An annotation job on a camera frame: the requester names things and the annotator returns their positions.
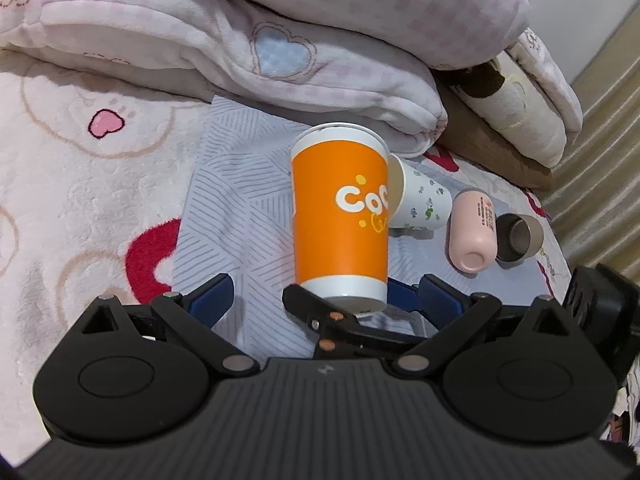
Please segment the beige striped curtain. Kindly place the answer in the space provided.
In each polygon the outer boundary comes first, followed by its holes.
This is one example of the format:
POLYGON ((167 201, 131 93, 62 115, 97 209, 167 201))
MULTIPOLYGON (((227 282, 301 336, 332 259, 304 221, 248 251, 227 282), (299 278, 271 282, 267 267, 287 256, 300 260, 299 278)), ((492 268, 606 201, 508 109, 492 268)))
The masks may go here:
POLYGON ((571 266, 604 263, 639 281, 639 10, 574 81, 582 133, 542 196, 571 266))

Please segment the pink cartoon pillow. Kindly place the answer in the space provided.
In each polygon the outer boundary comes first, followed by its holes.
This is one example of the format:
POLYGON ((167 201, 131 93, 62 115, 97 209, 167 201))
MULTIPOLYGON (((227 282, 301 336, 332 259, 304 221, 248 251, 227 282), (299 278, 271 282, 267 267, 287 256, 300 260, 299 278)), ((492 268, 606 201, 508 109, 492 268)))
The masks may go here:
POLYGON ((544 42, 526 28, 506 54, 524 78, 511 80, 522 92, 522 117, 506 129, 508 140, 542 166, 556 166, 582 131, 582 106, 544 42))

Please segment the pink checkered folded quilt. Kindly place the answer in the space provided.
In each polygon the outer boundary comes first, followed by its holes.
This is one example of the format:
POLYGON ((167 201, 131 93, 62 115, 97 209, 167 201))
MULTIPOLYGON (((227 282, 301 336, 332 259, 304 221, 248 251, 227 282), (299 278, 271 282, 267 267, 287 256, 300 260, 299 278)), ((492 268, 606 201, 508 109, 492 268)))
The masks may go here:
POLYGON ((528 0, 1 0, 1 43, 207 99, 215 90, 358 122, 416 156, 444 131, 434 70, 487 62, 528 0))

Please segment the white leaf-print paper cup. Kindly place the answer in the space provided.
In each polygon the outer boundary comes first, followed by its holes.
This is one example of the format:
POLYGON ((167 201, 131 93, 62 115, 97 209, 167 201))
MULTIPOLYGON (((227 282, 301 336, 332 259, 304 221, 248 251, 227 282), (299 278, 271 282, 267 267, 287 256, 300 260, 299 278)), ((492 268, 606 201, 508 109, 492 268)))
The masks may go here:
POLYGON ((387 183, 391 229, 435 231, 448 222, 451 193, 395 154, 388 160, 387 183))

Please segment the beige steel-lined cup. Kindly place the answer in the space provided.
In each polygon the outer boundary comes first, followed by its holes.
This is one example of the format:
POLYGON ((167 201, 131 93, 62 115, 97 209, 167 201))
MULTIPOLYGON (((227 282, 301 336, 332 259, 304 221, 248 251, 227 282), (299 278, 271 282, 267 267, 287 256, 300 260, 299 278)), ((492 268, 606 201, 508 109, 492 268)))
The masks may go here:
POLYGON ((541 223, 528 214, 502 214, 496 220, 497 259, 517 263, 532 258, 544 244, 541 223))

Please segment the grey striped cloth mat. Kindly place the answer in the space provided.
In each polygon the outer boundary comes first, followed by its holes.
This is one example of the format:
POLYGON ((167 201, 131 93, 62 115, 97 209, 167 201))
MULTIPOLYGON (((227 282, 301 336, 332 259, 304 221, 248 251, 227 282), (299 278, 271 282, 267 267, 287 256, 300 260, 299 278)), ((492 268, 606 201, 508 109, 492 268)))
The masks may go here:
MULTIPOLYGON (((285 313, 283 287, 294 281, 290 149, 307 125, 215 98, 204 122, 196 169, 184 207, 174 259, 177 292, 228 273, 233 306, 214 332, 260 362, 306 358, 314 337, 285 313)), ((503 269, 499 263, 465 276, 446 256, 446 230, 400 231, 390 237, 390 277, 416 284, 425 273, 460 292, 489 292, 504 304, 529 306, 548 292, 535 258, 503 269)), ((389 307, 365 326, 428 337, 436 332, 419 313, 389 307)))

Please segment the cream and brown folded blanket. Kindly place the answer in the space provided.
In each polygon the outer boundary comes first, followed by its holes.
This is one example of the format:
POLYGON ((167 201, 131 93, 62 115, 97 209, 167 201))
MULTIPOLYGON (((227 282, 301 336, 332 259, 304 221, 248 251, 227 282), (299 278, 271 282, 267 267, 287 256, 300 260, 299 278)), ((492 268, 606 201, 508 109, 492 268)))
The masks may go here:
POLYGON ((463 70, 435 70, 448 113, 436 145, 520 188, 549 191, 565 125, 538 84, 502 52, 463 70))

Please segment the orange paper cup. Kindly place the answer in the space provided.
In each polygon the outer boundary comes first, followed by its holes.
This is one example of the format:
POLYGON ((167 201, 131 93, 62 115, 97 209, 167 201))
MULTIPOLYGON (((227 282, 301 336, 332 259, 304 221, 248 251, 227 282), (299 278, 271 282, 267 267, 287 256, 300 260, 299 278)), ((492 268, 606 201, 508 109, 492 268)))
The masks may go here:
POLYGON ((291 148, 296 283, 356 316, 386 308, 389 158, 380 136, 344 122, 291 148))

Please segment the pink tumbler cup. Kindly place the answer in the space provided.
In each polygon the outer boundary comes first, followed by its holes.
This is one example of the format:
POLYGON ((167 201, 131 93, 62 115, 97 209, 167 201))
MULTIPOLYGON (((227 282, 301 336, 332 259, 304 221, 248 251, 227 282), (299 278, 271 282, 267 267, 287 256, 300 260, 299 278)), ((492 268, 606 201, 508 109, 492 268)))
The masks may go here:
POLYGON ((498 252, 495 207, 491 198, 477 190, 466 190, 452 203, 448 231, 448 257, 466 274, 477 274, 491 266, 498 252))

